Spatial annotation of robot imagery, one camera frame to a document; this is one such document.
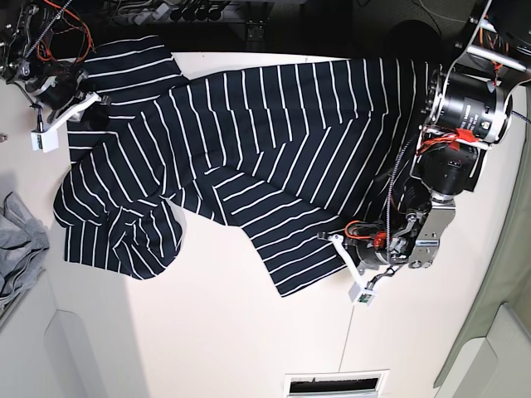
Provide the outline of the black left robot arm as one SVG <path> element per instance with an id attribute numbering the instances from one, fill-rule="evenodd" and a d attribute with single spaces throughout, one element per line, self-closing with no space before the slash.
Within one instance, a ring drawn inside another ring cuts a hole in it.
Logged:
<path id="1" fill-rule="evenodd" d="M 432 264 L 455 197 L 474 189 L 510 125 L 514 90 L 529 81 L 529 2 L 478 1 L 433 71 L 421 125 L 388 173 L 384 220 L 345 230 L 359 272 Z"/>

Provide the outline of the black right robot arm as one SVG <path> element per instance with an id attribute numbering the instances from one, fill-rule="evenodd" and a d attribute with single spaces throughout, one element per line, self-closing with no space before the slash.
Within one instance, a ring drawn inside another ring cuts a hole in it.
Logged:
<path id="1" fill-rule="evenodd" d="M 81 42 L 72 61 L 54 56 L 55 37 L 77 32 Z M 95 51 L 88 25 L 70 1 L 1 2 L 1 80 L 16 86 L 37 112 L 36 133 L 68 120 L 79 121 L 105 99 L 87 90 L 84 62 Z"/>

